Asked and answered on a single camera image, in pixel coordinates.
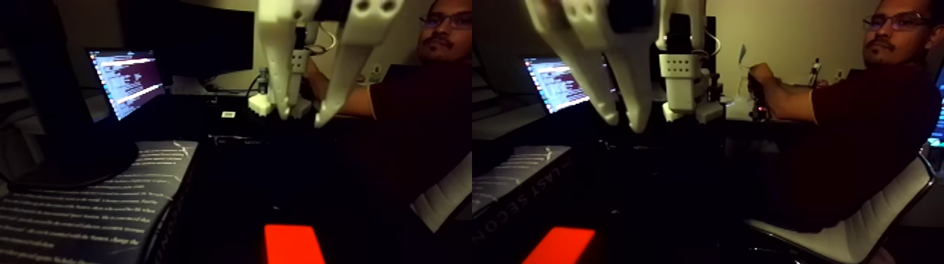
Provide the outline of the person's left hand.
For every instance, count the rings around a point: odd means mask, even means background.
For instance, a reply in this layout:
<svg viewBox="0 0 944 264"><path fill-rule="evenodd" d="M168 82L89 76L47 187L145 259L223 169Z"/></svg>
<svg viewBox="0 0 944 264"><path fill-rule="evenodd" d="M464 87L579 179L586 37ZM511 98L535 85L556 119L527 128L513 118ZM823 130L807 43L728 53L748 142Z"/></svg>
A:
<svg viewBox="0 0 944 264"><path fill-rule="evenodd" d="M769 88L776 88L779 85L779 79L774 77L768 63L759 63L749 67L747 74L747 90L750 93L763 93Z"/></svg>

